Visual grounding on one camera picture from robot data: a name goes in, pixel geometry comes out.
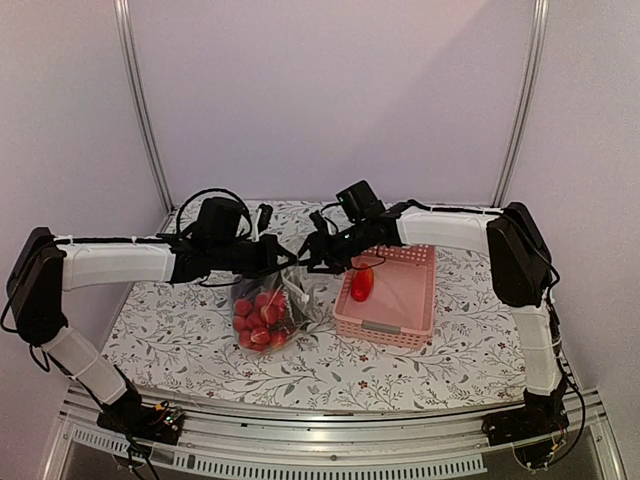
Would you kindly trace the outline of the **red orange fake pepper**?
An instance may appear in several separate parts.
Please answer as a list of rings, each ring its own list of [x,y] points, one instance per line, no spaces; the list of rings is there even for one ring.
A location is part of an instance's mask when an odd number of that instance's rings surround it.
[[[372,268],[357,270],[351,280],[350,295],[356,302],[365,302],[374,287],[375,275]]]

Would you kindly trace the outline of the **clear zip top bag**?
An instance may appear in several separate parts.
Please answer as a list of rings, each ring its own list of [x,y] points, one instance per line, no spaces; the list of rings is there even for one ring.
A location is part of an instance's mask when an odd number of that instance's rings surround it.
[[[231,286],[232,328],[241,349],[262,354],[285,347],[313,320],[314,287],[304,286],[300,266]]]

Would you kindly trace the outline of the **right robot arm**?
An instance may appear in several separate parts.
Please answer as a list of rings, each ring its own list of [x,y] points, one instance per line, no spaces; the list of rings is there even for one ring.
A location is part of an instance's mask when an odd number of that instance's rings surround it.
[[[414,199],[385,207],[361,180],[336,195],[351,225],[332,233],[323,214],[298,251],[312,273],[343,273],[369,248],[435,246],[488,256],[497,298],[515,320],[525,362],[524,405],[483,419],[491,444],[519,441],[566,429],[563,397],[574,385],[562,367],[559,319],[552,290],[560,276],[527,207],[502,209],[427,206]]]

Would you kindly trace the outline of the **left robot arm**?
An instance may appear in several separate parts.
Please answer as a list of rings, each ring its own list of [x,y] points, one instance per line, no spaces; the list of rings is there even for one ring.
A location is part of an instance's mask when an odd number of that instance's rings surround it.
[[[188,198],[201,202],[195,221],[151,237],[54,236],[37,227],[29,235],[6,283],[3,331],[43,353],[39,364],[63,368],[96,399],[128,434],[148,426],[148,412],[131,382],[110,364],[62,311],[64,293],[92,286],[155,282],[205,286],[213,272],[259,279],[296,263],[295,254],[267,233],[266,207],[251,213],[235,193],[201,190]]]

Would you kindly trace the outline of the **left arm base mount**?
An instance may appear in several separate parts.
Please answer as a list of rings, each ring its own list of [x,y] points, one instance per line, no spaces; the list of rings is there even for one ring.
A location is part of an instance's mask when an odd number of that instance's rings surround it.
[[[163,401],[145,406],[137,400],[118,400],[103,405],[97,426],[134,439],[177,445],[184,425],[184,410]]]

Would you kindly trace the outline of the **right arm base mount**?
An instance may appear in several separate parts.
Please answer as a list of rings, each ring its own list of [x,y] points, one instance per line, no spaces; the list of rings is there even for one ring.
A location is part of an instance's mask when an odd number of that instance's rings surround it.
[[[564,445],[569,421],[560,397],[524,394],[523,407],[483,417],[482,432],[490,446],[522,442],[514,450],[528,470],[546,469]]]

